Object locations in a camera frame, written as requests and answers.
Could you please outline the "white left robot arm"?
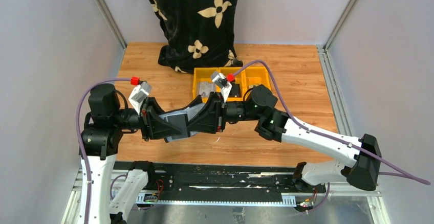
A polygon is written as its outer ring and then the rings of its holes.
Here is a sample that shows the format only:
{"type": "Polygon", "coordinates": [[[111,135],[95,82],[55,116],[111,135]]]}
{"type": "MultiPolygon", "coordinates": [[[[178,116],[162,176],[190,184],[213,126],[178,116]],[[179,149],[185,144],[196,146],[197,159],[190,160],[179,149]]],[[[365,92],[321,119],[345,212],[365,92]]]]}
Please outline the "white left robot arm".
{"type": "Polygon", "coordinates": [[[83,183],[78,223],[127,223],[143,189],[163,188],[154,163],[134,161],[125,183],[112,196],[112,174],[120,140],[126,133],[149,132],[141,105],[151,87],[145,81],[133,81],[132,85],[130,97],[126,98],[112,80],[102,81],[85,91],[79,101],[76,129],[83,183]]]}

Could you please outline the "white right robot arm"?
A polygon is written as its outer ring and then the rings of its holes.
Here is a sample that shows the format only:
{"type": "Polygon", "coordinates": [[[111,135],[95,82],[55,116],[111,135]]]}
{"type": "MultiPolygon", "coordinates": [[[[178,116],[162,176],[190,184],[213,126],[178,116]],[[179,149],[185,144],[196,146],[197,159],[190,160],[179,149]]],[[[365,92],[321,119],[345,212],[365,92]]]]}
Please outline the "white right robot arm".
{"type": "Polygon", "coordinates": [[[377,188],[381,152],[374,136],[344,136],[309,125],[276,109],[276,103],[264,85],[254,87],[245,101],[224,101],[221,93],[212,92],[188,121],[187,130],[217,133],[227,123],[257,121],[254,130],[266,140],[301,145],[333,158],[325,163],[298,163],[292,178],[295,190],[305,192],[321,183],[344,181],[365,191],[377,188]]]}

